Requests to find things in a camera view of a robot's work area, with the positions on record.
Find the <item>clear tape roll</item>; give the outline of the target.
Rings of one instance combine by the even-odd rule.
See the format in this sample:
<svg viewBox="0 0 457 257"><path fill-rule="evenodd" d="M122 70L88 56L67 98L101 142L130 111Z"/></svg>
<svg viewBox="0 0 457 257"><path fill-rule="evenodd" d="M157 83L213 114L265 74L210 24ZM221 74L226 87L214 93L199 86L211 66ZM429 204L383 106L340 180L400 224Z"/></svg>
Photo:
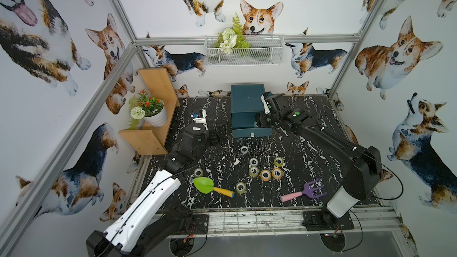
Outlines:
<svg viewBox="0 0 457 257"><path fill-rule="evenodd" d="M249 161L249 166L250 167L257 167L259 164L259 161L256 158L251 158Z"/></svg>
<svg viewBox="0 0 457 257"><path fill-rule="evenodd" d="M242 147L240 148L240 152L241 152L242 154L247 154L247 153L249 152L249 148L248 148L247 146L242 146Z"/></svg>

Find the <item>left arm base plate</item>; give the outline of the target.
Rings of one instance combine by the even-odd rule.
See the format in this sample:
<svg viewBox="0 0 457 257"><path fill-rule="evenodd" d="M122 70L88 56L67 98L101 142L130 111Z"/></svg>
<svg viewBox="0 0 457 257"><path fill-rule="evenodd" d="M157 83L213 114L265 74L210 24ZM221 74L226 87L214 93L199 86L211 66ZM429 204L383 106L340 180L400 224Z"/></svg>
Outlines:
<svg viewBox="0 0 457 257"><path fill-rule="evenodd" d="M158 221L161 222L161 229L164 229L170 235L190 234L197 230L208 233L208 214L187 216L172 216L171 214L166 214Z"/></svg>

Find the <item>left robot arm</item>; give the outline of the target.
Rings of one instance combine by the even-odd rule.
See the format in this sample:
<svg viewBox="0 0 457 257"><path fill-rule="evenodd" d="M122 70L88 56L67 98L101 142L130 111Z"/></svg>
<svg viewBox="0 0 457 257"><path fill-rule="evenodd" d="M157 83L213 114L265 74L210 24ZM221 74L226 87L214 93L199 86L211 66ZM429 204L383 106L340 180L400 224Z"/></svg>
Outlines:
<svg viewBox="0 0 457 257"><path fill-rule="evenodd" d="M169 235L188 229L190 209L175 207L158 221L150 221L163 203L198 167L205 151L222 141L223 127L191 123L182 132L154 178L130 208L104 232L94 231L86 240L90 257L144 257Z"/></svg>

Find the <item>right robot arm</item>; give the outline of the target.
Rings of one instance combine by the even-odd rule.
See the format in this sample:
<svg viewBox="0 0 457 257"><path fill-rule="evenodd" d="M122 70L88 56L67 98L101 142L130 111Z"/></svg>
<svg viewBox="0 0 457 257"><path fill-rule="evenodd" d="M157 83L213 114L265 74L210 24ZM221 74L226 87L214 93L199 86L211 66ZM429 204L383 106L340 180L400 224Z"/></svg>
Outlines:
<svg viewBox="0 0 457 257"><path fill-rule="evenodd" d="M279 127L315 142L340 163L350 166L341 187L322 210L323 223L333 226L359 201L363 201L381 181L382 163L380 151L350 142L343 136L326 129L319 116L311 116L304 110L292 109L282 94L265 92L261 96L264 113L259 119L269 127Z"/></svg>

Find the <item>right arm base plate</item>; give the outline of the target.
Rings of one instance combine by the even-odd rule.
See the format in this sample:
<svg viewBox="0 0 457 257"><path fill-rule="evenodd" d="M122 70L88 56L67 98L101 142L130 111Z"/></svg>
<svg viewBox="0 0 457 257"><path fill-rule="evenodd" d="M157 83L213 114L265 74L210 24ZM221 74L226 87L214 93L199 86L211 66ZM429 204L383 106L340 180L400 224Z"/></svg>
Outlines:
<svg viewBox="0 0 457 257"><path fill-rule="evenodd" d="M304 211L302 225L310 232L325 230L353 230L355 228L349 213L337 218L327 209Z"/></svg>

